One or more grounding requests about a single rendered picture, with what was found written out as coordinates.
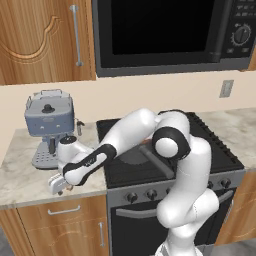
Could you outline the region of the black microwave oven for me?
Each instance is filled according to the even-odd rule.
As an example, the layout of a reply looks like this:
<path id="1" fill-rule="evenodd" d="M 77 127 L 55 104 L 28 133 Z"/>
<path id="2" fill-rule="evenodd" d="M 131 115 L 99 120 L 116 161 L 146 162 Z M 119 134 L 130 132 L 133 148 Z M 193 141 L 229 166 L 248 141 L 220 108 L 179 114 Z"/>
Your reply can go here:
<path id="1" fill-rule="evenodd" d="M 99 77 L 243 70 L 256 0 L 92 0 Z"/>

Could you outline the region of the wooden drawer front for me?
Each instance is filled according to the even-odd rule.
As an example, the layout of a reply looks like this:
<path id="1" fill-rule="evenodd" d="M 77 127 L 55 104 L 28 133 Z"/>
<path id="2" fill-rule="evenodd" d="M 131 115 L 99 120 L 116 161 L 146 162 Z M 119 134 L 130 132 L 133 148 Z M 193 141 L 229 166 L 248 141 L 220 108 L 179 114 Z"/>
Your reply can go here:
<path id="1" fill-rule="evenodd" d="M 61 211 L 76 208 L 77 212 L 50 216 L 47 210 Z M 52 202 L 18 208 L 18 213 L 27 231 L 48 228 L 52 226 L 74 223 L 84 220 L 94 220 L 106 216 L 106 196 L 82 197 L 79 199 Z"/>

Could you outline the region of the grey wall socket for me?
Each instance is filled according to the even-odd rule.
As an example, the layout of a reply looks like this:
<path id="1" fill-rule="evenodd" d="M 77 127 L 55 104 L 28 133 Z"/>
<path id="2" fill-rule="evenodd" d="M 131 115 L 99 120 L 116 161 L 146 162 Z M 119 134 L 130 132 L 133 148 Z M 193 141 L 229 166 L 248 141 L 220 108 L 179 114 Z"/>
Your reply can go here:
<path id="1" fill-rule="evenodd" d="M 233 80 L 224 80 L 222 83 L 221 91 L 220 91 L 220 98 L 227 98 L 231 95 L 232 87 L 234 81 Z"/>

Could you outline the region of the black hob stove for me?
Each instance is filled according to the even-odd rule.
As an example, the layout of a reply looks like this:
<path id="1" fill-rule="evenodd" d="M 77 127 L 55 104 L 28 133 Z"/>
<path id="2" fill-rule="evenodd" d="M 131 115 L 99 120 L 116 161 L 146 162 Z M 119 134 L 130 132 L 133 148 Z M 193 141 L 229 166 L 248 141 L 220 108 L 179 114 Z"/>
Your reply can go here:
<path id="1" fill-rule="evenodd" d="M 214 184 L 212 190 L 219 197 L 233 188 L 237 189 L 245 174 L 242 163 L 194 112 L 187 112 L 186 115 L 190 122 L 191 133 L 194 136 L 202 137 L 211 146 L 212 160 L 209 181 Z M 159 181 L 149 181 L 148 179 L 129 181 L 127 177 L 122 177 L 118 173 L 117 164 L 118 157 L 104 166 L 107 202 L 110 207 L 151 202 L 146 195 L 150 189 L 157 191 L 157 197 L 154 201 L 159 200 L 160 202 L 167 195 L 166 189 L 174 185 L 176 176 L 173 179 Z M 220 184 L 224 178 L 231 180 L 231 185 L 227 189 Z M 138 195 L 138 199 L 134 203 L 130 203 L 126 199 L 127 194 L 131 192 Z"/>

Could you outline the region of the wooden wall cupboard door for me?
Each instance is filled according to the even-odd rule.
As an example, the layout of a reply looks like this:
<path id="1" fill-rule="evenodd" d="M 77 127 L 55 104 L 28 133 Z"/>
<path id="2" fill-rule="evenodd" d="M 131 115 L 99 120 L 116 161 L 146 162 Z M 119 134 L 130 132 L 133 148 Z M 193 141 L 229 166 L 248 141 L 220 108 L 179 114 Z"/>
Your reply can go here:
<path id="1" fill-rule="evenodd" d="M 255 71 L 256 70 L 256 47 L 253 51 L 253 55 L 251 57 L 250 64 L 248 66 L 248 71 Z"/>
<path id="2" fill-rule="evenodd" d="M 71 5 L 78 6 L 80 67 Z M 0 86 L 95 78 L 92 0 L 0 0 Z"/>

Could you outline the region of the wooden base cupboard door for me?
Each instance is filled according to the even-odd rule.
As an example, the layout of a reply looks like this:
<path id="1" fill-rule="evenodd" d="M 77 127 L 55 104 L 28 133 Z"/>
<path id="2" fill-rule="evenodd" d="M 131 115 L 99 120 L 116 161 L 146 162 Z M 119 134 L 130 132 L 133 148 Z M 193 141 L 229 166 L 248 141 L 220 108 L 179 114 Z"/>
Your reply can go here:
<path id="1" fill-rule="evenodd" d="M 105 247 L 100 246 L 99 222 L 104 222 Z M 106 218 L 28 231 L 35 256 L 109 256 Z"/>
<path id="2" fill-rule="evenodd" d="M 222 225 L 216 246 L 256 238 L 256 169 L 247 171 L 234 196 L 227 221 Z"/>

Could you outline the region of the black oven door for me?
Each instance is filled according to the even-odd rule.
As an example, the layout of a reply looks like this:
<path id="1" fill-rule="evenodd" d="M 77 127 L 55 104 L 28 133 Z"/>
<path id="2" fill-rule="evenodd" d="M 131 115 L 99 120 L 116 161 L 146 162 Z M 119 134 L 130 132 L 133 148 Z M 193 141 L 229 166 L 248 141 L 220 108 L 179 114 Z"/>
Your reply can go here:
<path id="1" fill-rule="evenodd" d="M 236 189 L 229 191 L 232 195 L 220 204 L 219 210 L 203 224 L 196 234 L 195 246 L 204 256 L 210 256 L 213 250 Z M 112 252 L 110 256 L 153 256 L 155 254 L 157 248 L 166 239 L 168 230 L 158 222 L 156 217 L 128 218 L 118 216 L 117 211 L 119 209 L 155 210 L 158 203 L 159 200 L 156 200 L 111 208 L 109 229 L 111 230 Z"/>

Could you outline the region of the dark grey saucepan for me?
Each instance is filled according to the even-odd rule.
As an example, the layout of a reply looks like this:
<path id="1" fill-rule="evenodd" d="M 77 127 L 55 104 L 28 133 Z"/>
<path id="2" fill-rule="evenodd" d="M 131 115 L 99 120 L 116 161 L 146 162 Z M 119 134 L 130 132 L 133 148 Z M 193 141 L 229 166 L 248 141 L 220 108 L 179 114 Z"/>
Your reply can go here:
<path id="1" fill-rule="evenodd" d="M 119 156 L 116 167 L 129 181 L 159 181 L 173 179 L 177 164 L 157 154 L 148 141 Z"/>

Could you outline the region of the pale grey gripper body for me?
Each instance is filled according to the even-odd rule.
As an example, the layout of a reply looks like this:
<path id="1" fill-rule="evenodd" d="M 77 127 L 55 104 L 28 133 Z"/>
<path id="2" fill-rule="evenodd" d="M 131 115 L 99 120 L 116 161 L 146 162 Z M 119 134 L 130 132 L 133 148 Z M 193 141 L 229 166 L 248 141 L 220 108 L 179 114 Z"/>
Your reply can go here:
<path id="1" fill-rule="evenodd" d="M 52 195 L 64 189 L 71 191 L 72 186 L 66 182 L 61 174 L 56 174 L 48 180 L 49 191 Z"/>

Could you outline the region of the grey blue coffee machine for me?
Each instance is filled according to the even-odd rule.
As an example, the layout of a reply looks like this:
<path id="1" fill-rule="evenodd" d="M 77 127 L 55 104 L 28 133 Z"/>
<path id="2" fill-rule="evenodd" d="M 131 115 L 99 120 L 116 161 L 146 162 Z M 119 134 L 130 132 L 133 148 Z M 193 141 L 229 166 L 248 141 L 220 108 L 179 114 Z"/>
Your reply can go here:
<path id="1" fill-rule="evenodd" d="M 24 113 L 28 132 L 40 137 L 32 165 L 40 170 L 58 168 L 59 141 L 75 130 L 73 99 L 61 89 L 41 90 L 29 96 Z"/>

